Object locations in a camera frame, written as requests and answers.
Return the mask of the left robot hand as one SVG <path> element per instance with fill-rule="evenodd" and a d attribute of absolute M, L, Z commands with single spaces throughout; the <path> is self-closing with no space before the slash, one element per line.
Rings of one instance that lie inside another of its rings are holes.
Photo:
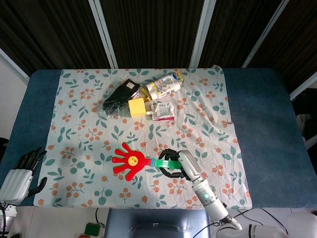
<path fill-rule="evenodd" d="M 43 160 L 47 151 L 41 147 L 21 156 L 14 167 L 6 175 L 0 189 L 0 204 L 2 206 L 20 205 L 25 198 L 40 193 L 47 183 L 44 177 L 39 185 L 30 188 L 38 165 Z"/>

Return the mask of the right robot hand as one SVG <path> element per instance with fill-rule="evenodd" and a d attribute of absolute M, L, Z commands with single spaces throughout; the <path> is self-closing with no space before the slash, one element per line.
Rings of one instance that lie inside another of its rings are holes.
<path fill-rule="evenodd" d="M 158 157 L 158 164 L 161 173 L 168 178 L 185 178 L 191 182 L 202 180 L 202 170 L 188 150 L 165 149 Z"/>

